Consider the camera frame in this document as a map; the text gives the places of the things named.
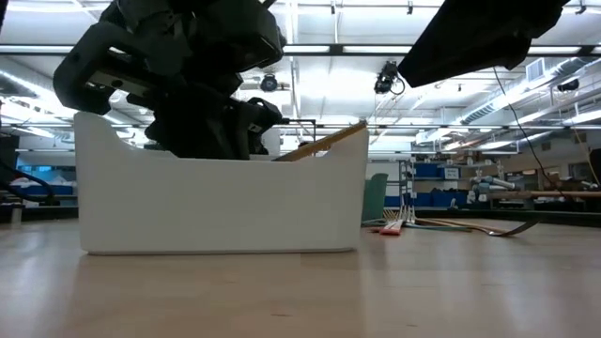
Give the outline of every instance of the fluorescent light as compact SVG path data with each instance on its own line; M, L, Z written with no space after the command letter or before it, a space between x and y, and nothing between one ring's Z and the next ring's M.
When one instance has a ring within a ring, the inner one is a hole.
M30 128L30 127L35 127L35 128L71 128L73 127L72 124L70 123L23 123L23 124L19 124L19 123L13 123L16 125L19 125L19 127L26 127L26 128Z
M490 142L478 147L478 149L496 149L498 147L509 146L512 144L512 141L497 141Z
M503 126L470 126L471 129L489 129L489 130L498 130L503 128Z
M121 120L118 120L118 119L116 119L116 118L114 118L114 117L110 117L110 116L108 116L108 115L103 115L102 117L104 117L104 119L106 119L106 120L109 120L109 121L111 121L111 122L113 122L113 123L115 123L115 124L117 124L117 125L119 125L119 124L124 124L124 123L125 123L125 122L123 122L123 121L121 121Z
M36 128L36 127L29 127L26 129L26 131L29 131L33 134L36 134L37 136L42 136L42 137L48 137L48 138L54 138L54 134L49 132L49 131L45 131L43 129L40 128Z
M528 136L528 137L525 137L525 138L523 138L523 139L519 140L519 142L534 141L534 140L536 140L536 139L539 139L539 138L541 138L541 137L543 137L543 136L547 136L547 135L549 135L549 134L551 134L551 131L546 131L546 132L537 133L537 134L535 134L535 135L530 135L530 136Z
M564 126L569 126L569 125L574 125L574 124L578 124L578 123L582 123L582 122L591 121L591 120L594 120L597 118L601 118L601 110L590 112L590 113L580 114L578 116L566 119L566 120L564 120L563 124L564 124Z
M295 46L288 45L284 47L284 53L329 53L330 46L306 45Z
M542 113L542 112L533 113L533 114L526 115L526 116L520 118L518 121L519 121L519 124L524 124L524 123L532 122L533 120L535 120L543 115L546 115L546 113ZM515 126L515 125L517 125L517 122L514 121L511 124Z
M454 143L451 143L450 145L446 146L444 149L445 150L453 150L453 149L457 149L462 146L463 146L463 144L461 142L454 142Z
M39 95L40 97L42 97L43 99L47 99L50 101L57 101L58 99L56 98L56 95L54 94L54 92L52 90L46 89L44 87L41 87L37 84L32 84L20 77L14 76L10 73L7 73L5 71L0 70L0 75L8 78L9 80L24 86L25 88L33 91L34 93L36 93L36 95Z
M576 131L599 131L601 126L574 126L572 129Z
M518 155L516 151L483 151L483 155Z
M519 126L508 126L511 131L519 131ZM562 126L528 126L523 127L524 131L560 131L565 127Z
M528 50L528 54L573 54L580 51L581 47L574 46L545 46L536 47L532 46Z
M86 11L103 11L106 9L106 6L90 6L90 7L74 7L74 6L58 6L58 7L50 7L50 6L14 6L8 5L8 11L17 11L17 12L32 12L32 13L76 13L76 12L86 12Z
M4 54L66 54L73 46L33 46L33 45L0 45L0 53Z
M345 46L343 53L407 54L411 46Z
M59 148L49 148L49 149L15 149L16 152L28 152L28 151L37 151L37 152L71 152L73 149L59 149Z

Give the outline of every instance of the ceiling light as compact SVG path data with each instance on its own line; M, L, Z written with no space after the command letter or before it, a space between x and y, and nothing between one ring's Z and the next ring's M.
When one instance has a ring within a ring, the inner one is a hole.
M0 45L3 54L67 54L73 46Z
M578 116L566 119L566 120L564 120L563 124L565 126L569 126L569 125L574 125L574 124L578 124L578 123L582 123L582 122L592 121L597 118L601 118L601 110L590 112L590 113L580 114Z
M462 146L463 146L463 144L461 142L454 142L454 143L451 143L450 145L446 146L444 149L445 150L453 150L453 149L457 149Z
M549 134L551 134L551 131L546 131L546 132L537 133L537 134L535 134L535 135L530 135L530 136L528 136L528 137L525 137L525 138L523 138L523 139L519 140L519 142L534 141L534 140L536 140L536 139L539 139L539 138L541 138L541 137L543 137L543 136L547 136L547 135L549 135Z
M526 116L520 118L518 120L518 122L519 122L519 124L524 124L524 123L532 122L533 120L535 120L535 119L537 119L537 118L539 118L539 117L541 117L543 115L545 115L545 113L541 113L541 112L533 113L533 114L526 115ZM512 125L517 125L517 122L514 121L511 124Z
M37 152L71 152L73 149L59 149L59 148L48 148L48 149L15 149L16 152L28 152L28 151L37 151Z
M573 54L579 52L580 48L578 46L532 46L528 54Z
M58 101L58 99L56 98L56 95L54 94L54 92L52 90L46 89L37 84L32 84L20 77L14 76L14 75L12 75L8 72L2 71L2 70L0 70L0 75L8 78L9 80L17 83L18 85L24 86L25 88L33 91L34 93L36 93L36 95L38 95L46 100Z
M345 46L343 53L365 53L365 54L407 54L411 46Z
M90 6L90 7L73 7L73 6L14 6L8 5L8 11L17 11L17 12L33 12L33 13L77 13L77 12L86 12L86 11L103 11L106 9L106 6Z
M73 127L72 124L70 123L22 123L19 126L15 126L15 127L25 127L25 128L30 128L30 127L35 127L35 128L71 128Z
M284 47L284 53L293 54L310 54L310 53L329 53L330 46L319 46L319 45L305 45L295 46L288 45Z
M29 127L27 129L24 128L17 128L17 127L13 127L14 130L16 131L22 131L22 132L28 132L37 136L42 136L42 137L48 137L48 138L54 138L54 134L49 132L49 131L45 131L42 130L40 128L34 128L34 127Z
M516 151L483 151L483 155L518 155Z
M478 147L478 149L496 149L503 146L509 146L512 144L512 141L498 141L498 142L490 142Z
M104 117L104 119L106 119L106 120L108 120L108 121L111 121L111 122L113 122L113 123L115 123L115 124L124 124L124 123L125 123L125 122L123 122L123 121L121 121L121 120L118 120L118 119L116 119L116 118L114 118L114 117L110 117L110 116L108 116L108 115L103 115L102 117Z

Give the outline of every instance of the desk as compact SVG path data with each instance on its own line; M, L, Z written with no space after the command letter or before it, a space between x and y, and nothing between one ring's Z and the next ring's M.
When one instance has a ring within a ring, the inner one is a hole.
M599 336L599 229L363 234L340 254L100 257L80 251L77 228L0 230L0 336Z

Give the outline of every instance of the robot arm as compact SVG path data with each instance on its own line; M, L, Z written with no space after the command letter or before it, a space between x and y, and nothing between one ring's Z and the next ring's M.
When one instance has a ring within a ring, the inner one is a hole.
M106 114L116 90L154 111L146 136L179 157L247 160L282 119L231 95L239 72L283 56L275 18L256 0L115 0L54 74L61 102Z

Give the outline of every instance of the blue bin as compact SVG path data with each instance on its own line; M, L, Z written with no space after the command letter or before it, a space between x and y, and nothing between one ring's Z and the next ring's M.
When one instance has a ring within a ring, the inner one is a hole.
M54 194L57 195L73 195L73 187L69 187L69 186L51 186ZM32 195L45 195L48 192L46 192L46 189L43 188L42 186L30 186L27 187L25 189L25 192L27 194L32 194Z
M386 196L384 198L384 207L400 207L401 197L399 196Z
M456 205L464 205L468 203L468 194L466 192L456 192L455 193L455 204Z
M449 207L454 198L454 192L432 192L432 207Z
M411 201L411 194L404 194L405 204L411 206L414 204L415 207L432 207L432 195L430 192L418 192L417 198Z
M416 177L438 177L439 166L432 163L415 164Z

